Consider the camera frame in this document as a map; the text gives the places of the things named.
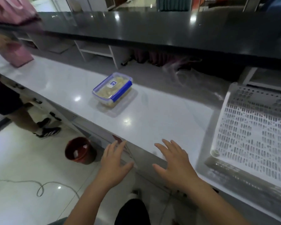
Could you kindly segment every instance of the black countertop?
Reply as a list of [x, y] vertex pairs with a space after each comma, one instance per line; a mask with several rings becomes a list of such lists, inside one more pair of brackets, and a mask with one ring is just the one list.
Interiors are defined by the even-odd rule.
[[195, 55], [281, 70], [281, 13], [40, 12], [0, 29]]

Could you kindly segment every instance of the foot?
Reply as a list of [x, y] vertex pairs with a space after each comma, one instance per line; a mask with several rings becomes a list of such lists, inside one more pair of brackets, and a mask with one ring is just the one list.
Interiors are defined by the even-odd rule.
[[128, 195], [128, 200], [131, 199], [142, 199], [142, 193], [141, 189], [134, 189], [132, 192]]
[[55, 128], [43, 128], [43, 131], [42, 131], [42, 134], [41, 135], [38, 135], [36, 133], [34, 133], [38, 138], [41, 138], [41, 139], [45, 139], [47, 137], [50, 137], [50, 136], [54, 136], [56, 134], [58, 134], [59, 132], [61, 131], [61, 128], [60, 127], [55, 127]]
[[42, 120], [42, 121], [39, 121], [38, 123], [37, 123], [37, 125], [39, 126], [39, 128], [44, 128], [46, 125], [48, 125], [49, 123], [50, 123], [50, 121], [51, 121], [51, 118], [45, 118], [44, 120]]

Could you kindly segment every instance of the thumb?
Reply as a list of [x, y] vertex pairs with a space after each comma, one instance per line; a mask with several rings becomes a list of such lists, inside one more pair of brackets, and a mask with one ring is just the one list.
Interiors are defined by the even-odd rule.
[[158, 166], [157, 164], [152, 164], [154, 170], [159, 174], [160, 177], [162, 177], [163, 179], [165, 178], [166, 175], [166, 170], [160, 166]]
[[133, 165], [134, 165], [134, 162], [129, 162], [129, 163], [126, 163], [123, 167], [122, 167], [122, 171], [123, 171], [123, 174], [126, 176], [129, 171], [133, 168]]

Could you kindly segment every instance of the plastic crate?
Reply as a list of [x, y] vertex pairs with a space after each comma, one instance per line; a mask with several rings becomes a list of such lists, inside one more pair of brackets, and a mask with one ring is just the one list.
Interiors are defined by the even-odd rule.
[[232, 83], [207, 166], [281, 200], [281, 94]]

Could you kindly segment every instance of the person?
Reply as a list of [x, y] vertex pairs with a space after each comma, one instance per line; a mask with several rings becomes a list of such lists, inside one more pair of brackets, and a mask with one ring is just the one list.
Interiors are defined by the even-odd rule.
[[[155, 146], [165, 156], [168, 167], [153, 164], [156, 172], [170, 185], [183, 191], [213, 225], [248, 225], [243, 216], [221, 198], [206, 182], [198, 177], [188, 160], [188, 154], [176, 142], [162, 140]], [[117, 141], [108, 145], [101, 159], [101, 168], [94, 181], [86, 188], [64, 225], [93, 225], [98, 208], [106, 193], [118, 185], [133, 167], [133, 162], [120, 165], [126, 142], [115, 149]], [[115, 225], [149, 225], [144, 203], [135, 197], [120, 209]]]
[[[0, 49], [6, 47], [11, 39], [0, 35]], [[34, 133], [38, 138], [44, 139], [54, 136], [61, 130], [60, 127], [45, 128], [50, 118], [35, 123], [24, 107], [20, 95], [0, 82], [0, 114], [11, 119], [18, 127]]]

